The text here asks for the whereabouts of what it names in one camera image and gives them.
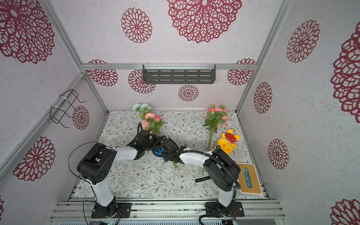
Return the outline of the blue tape dispenser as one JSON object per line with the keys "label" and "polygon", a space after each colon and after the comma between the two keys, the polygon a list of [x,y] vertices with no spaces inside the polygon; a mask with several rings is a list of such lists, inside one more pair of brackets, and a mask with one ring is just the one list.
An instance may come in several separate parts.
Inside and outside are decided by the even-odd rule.
{"label": "blue tape dispenser", "polygon": [[157,150],[155,151],[155,154],[156,154],[157,156],[162,156],[163,152],[164,152],[164,149],[163,149],[163,148],[160,148],[160,149],[157,149]]}

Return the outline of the pink rose bouquet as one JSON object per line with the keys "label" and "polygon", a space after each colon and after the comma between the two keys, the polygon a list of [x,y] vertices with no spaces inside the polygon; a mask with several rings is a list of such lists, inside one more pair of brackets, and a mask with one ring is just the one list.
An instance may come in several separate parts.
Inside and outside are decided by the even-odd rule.
{"label": "pink rose bouquet", "polygon": [[205,124],[203,125],[209,131],[208,152],[212,151],[212,138],[217,133],[219,126],[225,126],[228,123],[228,111],[224,105],[211,105],[206,111]]}
{"label": "pink rose bouquet", "polygon": [[143,129],[150,131],[153,135],[161,136],[160,128],[165,124],[165,122],[162,121],[160,115],[156,115],[152,112],[152,109],[148,104],[137,103],[133,106],[133,111],[140,113],[140,117],[143,120]]}

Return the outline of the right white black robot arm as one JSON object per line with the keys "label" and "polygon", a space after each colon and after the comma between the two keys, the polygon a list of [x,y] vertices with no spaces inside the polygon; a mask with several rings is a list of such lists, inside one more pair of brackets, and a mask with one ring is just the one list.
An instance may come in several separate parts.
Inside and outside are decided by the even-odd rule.
{"label": "right white black robot arm", "polygon": [[188,148],[179,147],[172,139],[158,140],[152,146],[154,156],[163,158],[164,161],[172,161],[181,164],[190,164],[202,167],[208,173],[205,180],[212,180],[219,188],[217,204],[211,206],[208,202],[205,204],[206,213],[198,219],[203,225],[203,218],[221,217],[231,215],[236,202],[237,190],[241,188],[238,181],[241,172],[240,167],[220,148],[216,146],[215,150],[203,152]]}

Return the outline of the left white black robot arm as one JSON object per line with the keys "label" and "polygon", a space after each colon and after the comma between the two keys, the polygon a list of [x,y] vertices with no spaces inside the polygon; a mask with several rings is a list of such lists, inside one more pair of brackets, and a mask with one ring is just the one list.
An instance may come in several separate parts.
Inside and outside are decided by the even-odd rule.
{"label": "left white black robot arm", "polygon": [[91,142],[93,147],[81,159],[76,170],[80,173],[78,178],[89,183],[95,196],[92,219],[129,217],[132,204],[117,203],[108,185],[111,167],[115,162],[139,160],[159,139],[160,136],[145,130],[139,123],[135,138],[126,146],[109,147]]}

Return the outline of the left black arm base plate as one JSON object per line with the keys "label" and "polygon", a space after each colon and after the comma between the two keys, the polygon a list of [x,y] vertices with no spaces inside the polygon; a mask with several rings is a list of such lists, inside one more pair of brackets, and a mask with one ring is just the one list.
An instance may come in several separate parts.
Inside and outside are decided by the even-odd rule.
{"label": "left black arm base plate", "polygon": [[96,202],[91,218],[129,218],[131,206],[131,203],[110,203],[105,207]]}

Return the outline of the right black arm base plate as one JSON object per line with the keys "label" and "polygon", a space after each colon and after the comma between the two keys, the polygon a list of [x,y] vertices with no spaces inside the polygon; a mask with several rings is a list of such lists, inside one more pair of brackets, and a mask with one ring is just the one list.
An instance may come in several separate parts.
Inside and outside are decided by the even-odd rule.
{"label": "right black arm base plate", "polygon": [[219,202],[206,202],[205,211],[207,217],[243,217],[244,210],[241,202],[235,202],[230,206],[226,211],[219,213],[224,210],[225,206],[221,205]]}

